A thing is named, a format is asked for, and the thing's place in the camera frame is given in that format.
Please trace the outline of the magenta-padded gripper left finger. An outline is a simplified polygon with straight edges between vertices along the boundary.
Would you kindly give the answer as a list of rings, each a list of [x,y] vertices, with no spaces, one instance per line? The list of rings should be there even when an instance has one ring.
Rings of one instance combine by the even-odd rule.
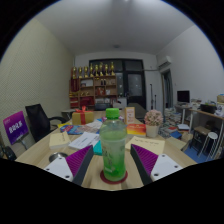
[[[66,158],[56,158],[44,170],[81,186],[93,155],[93,146],[90,145]]]

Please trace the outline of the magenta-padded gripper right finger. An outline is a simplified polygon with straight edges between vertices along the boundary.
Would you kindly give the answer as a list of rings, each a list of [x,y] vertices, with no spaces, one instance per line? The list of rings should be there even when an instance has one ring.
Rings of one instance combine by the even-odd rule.
[[[168,155],[157,155],[135,144],[131,145],[130,153],[144,185],[148,185],[182,169]]]

